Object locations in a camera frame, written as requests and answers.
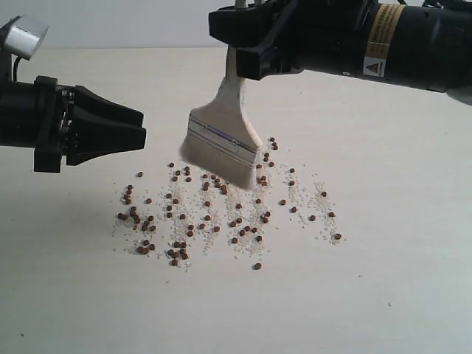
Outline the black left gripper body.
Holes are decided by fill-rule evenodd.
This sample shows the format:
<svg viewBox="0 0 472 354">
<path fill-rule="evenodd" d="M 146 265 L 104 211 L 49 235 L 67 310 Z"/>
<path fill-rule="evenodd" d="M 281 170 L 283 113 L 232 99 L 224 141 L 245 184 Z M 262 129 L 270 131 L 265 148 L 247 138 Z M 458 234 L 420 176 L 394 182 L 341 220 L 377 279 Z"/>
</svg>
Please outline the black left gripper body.
<svg viewBox="0 0 472 354">
<path fill-rule="evenodd" d="M 37 76 L 34 83 L 37 93 L 35 112 L 39 129 L 34 148 L 34 171 L 59 173 L 66 138 L 67 110 L 74 100 L 74 87 L 58 84 L 58 79 Z"/>
</svg>

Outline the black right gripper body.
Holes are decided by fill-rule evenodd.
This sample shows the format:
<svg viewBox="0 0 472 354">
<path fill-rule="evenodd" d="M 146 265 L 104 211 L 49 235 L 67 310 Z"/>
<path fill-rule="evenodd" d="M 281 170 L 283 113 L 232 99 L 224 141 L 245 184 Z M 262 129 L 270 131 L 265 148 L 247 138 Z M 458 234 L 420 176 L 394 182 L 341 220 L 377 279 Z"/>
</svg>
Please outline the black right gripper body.
<svg viewBox="0 0 472 354">
<path fill-rule="evenodd" d="M 368 1 L 284 1 L 276 74 L 362 76 Z"/>
</svg>

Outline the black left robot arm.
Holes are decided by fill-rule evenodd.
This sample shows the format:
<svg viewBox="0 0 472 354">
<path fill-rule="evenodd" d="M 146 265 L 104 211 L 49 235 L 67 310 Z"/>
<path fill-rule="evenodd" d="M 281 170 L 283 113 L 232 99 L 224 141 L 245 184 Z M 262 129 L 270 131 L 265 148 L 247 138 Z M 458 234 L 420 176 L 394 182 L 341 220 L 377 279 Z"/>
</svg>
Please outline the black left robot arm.
<svg viewBox="0 0 472 354">
<path fill-rule="evenodd" d="M 57 79 L 1 82 L 1 145 L 32 148 L 33 170 L 59 173 L 62 164 L 141 150 L 142 112 L 106 100 L 84 86 Z"/>
</svg>

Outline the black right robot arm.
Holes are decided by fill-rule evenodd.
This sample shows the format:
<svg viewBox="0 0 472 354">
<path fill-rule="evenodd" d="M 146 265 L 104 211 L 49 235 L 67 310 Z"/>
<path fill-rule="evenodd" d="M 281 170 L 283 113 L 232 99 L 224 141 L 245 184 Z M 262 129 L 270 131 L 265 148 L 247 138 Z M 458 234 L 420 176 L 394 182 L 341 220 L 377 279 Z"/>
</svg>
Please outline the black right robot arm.
<svg viewBox="0 0 472 354">
<path fill-rule="evenodd" d="M 308 70 L 471 104 L 469 1 L 237 1 L 208 22 L 246 79 Z"/>
</svg>

